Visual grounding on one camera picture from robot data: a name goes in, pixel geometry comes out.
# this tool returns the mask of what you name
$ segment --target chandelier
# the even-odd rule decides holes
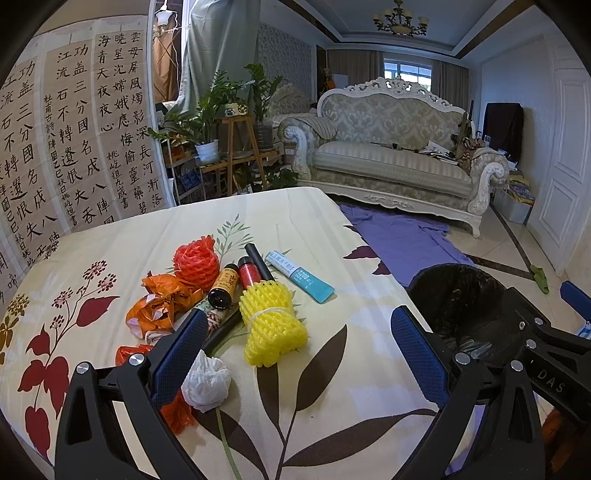
[[[387,8],[384,12],[384,19],[380,14],[374,14],[374,23],[378,30],[383,32],[392,32],[392,35],[406,35],[413,37],[415,35],[426,35],[429,19],[426,17],[418,18],[418,27],[411,25],[413,21],[413,11],[402,8],[403,0],[394,0],[396,8]]]

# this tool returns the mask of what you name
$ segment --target blue tube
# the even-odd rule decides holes
[[[265,257],[271,265],[283,273],[298,287],[304,290],[310,297],[315,299],[318,303],[324,303],[333,294],[335,289],[324,283],[322,280],[316,278],[307,270],[304,270],[299,265],[292,263],[287,257],[273,250]]]

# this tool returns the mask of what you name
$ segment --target red bottle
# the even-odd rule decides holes
[[[238,274],[244,290],[262,280],[261,274],[251,257],[242,257],[238,260]]]

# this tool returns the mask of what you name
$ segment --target white plastic bag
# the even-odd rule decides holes
[[[219,358],[201,350],[185,378],[181,391],[185,401],[205,413],[219,407],[228,396],[232,376]]]

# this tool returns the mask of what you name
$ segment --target black cloth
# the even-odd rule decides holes
[[[495,368],[513,360],[522,346],[503,307],[505,291],[488,273],[460,264],[425,268],[408,286],[408,296],[448,348]]]
[[[521,158],[523,107],[518,103],[489,103],[484,114],[483,135],[491,138],[491,148],[505,150],[510,160]]]

